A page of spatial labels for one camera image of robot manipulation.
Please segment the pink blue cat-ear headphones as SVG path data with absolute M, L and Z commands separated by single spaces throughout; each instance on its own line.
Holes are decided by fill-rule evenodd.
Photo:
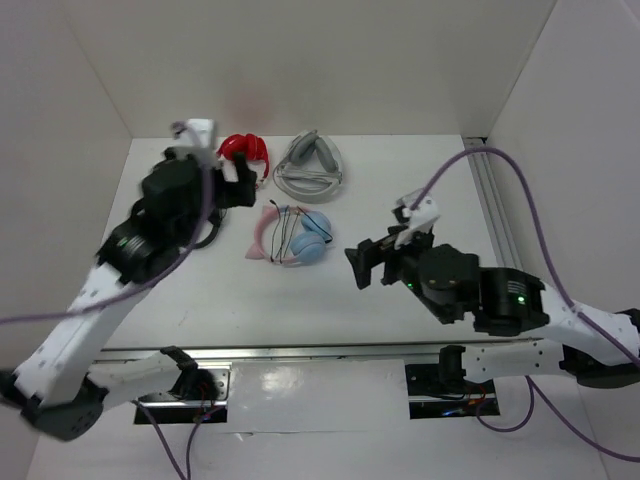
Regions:
M 313 265 L 333 240 L 332 224 L 323 213 L 271 201 L 262 207 L 245 258 L 285 267 Z

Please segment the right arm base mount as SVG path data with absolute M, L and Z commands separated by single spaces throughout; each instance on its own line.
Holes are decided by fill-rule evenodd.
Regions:
M 447 386 L 435 364 L 407 364 L 405 376 L 412 420 L 474 417 L 479 405 L 484 416 L 500 414 L 492 381 Z

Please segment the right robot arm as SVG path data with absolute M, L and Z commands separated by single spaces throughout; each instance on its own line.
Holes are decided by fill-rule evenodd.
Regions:
M 383 266 L 382 284 L 405 285 L 441 324 L 471 317 L 475 332 L 511 340 L 443 347 L 436 379 L 444 390 L 526 375 L 572 377 L 593 389 L 638 383 L 639 368 L 629 358 L 639 353 L 638 310 L 568 306 L 556 289 L 524 271 L 483 267 L 475 254 L 435 244 L 432 233 L 397 246 L 399 233 L 392 228 L 378 241 L 346 249 L 359 289 L 370 285 L 373 268 Z

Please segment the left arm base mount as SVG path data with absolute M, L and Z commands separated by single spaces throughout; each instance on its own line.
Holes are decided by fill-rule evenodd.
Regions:
M 231 365 L 205 362 L 187 387 L 148 394 L 138 399 L 159 425 L 223 424 L 228 418 Z

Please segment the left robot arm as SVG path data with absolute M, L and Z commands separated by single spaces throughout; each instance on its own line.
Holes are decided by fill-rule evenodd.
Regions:
M 1 401 L 36 431 L 69 442 L 111 408 L 156 393 L 216 393 L 212 375 L 176 346 L 141 360 L 95 365 L 122 321 L 182 263 L 206 224 L 256 201 L 257 175 L 245 154 L 169 147 L 140 183 L 140 198 L 115 227 L 69 309 L 23 363 L 1 373 Z

